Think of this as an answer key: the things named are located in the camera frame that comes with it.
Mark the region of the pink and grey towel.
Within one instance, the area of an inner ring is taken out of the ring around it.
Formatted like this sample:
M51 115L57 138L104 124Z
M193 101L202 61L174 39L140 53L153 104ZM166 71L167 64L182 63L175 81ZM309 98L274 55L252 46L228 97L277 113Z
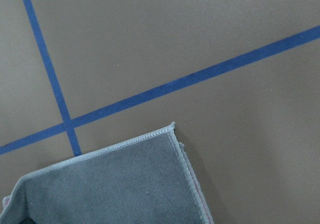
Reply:
M21 177L3 224L211 224L175 124Z

